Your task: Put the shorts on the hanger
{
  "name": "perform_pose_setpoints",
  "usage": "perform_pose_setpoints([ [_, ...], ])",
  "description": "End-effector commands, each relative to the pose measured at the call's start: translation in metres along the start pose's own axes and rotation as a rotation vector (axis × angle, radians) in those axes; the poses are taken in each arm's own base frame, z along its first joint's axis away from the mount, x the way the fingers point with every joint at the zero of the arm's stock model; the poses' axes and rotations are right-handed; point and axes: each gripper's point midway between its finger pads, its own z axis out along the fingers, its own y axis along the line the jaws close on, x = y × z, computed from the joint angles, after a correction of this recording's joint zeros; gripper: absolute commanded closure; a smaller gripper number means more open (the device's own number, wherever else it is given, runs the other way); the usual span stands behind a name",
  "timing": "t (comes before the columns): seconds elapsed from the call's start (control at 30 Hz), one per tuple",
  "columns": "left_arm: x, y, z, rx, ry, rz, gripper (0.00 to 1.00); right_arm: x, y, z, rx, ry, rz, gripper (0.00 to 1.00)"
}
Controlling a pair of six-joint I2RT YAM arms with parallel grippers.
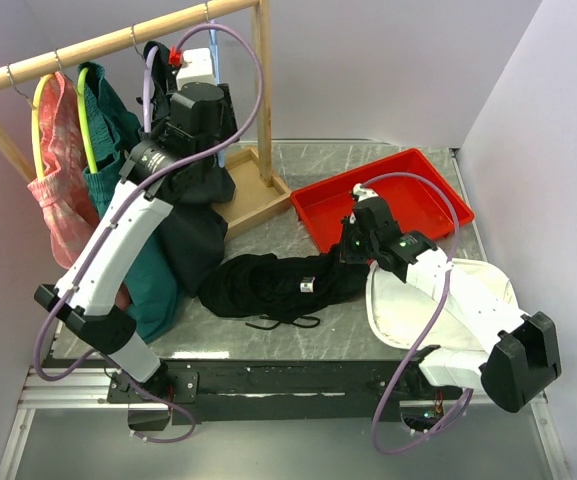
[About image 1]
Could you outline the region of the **light blue hanger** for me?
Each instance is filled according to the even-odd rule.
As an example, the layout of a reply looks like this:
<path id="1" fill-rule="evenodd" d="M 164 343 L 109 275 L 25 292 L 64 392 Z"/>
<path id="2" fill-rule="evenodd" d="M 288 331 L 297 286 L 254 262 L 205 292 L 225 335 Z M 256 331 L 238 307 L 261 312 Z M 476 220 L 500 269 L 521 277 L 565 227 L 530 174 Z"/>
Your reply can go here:
<path id="1" fill-rule="evenodd" d="M 214 75 L 217 83 L 221 82 L 220 62 L 219 62 L 219 45 L 217 38 L 217 31 L 215 29 L 209 30 L 209 49 L 212 55 Z M 225 153 L 220 151 L 217 155 L 218 164 L 221 168 L 225 167 Z"/>

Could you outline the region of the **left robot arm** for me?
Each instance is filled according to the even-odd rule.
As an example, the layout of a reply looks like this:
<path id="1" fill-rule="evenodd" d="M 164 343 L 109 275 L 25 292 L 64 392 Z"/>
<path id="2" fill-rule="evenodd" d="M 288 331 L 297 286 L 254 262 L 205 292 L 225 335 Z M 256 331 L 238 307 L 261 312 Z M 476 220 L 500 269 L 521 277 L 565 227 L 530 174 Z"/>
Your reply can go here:
<path id="1" fill-rule="evenodd" d="M 138 333 L 136 320 L 116 306 L 115 295 L 155 230 L 217 168 L 219 152 L 242 132 L 227 85 L 189 82 L 175 91 L 168 115 L 128 154 L 83 252 L 56 284 L 42 284 L 34 294 L 48 313 L 47 325 L 61 321 L 108 357 L 144 401 L 164 395 L 166 368 Z"/>

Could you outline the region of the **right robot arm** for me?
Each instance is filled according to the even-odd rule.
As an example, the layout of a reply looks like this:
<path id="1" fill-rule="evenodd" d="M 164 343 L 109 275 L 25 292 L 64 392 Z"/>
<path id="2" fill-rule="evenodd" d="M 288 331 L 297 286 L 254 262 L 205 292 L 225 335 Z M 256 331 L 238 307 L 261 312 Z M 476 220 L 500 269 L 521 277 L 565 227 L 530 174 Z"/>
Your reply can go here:
<path id="1" fill-rule="evenodd" d="M 369 269 L 366 311 L 383 343 L 412 351 L 408 391 L 483 391 L 516 413 L 562 373 L 554 321 L 504 300 L 418 231 L 403 232 L 369 191 L 343 221 L 341 258 Z"/>

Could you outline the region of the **black shorts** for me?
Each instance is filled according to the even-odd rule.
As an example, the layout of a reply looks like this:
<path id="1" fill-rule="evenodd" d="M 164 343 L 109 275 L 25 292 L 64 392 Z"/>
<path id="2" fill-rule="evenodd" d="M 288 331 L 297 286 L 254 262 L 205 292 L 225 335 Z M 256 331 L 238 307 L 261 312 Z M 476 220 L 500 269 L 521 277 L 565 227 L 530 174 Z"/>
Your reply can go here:
<path id="1" fill-rule="evenodd" d="M 198 297 L 218 317 L 269 320 L 267 331 L 281 324 L 312 329 L 321 323 L 317 312 L 361 296 L 368 273 L 366 263 L 341 262 L 337 245 L 305 257 L 244 254 L 210 273 Z"/>

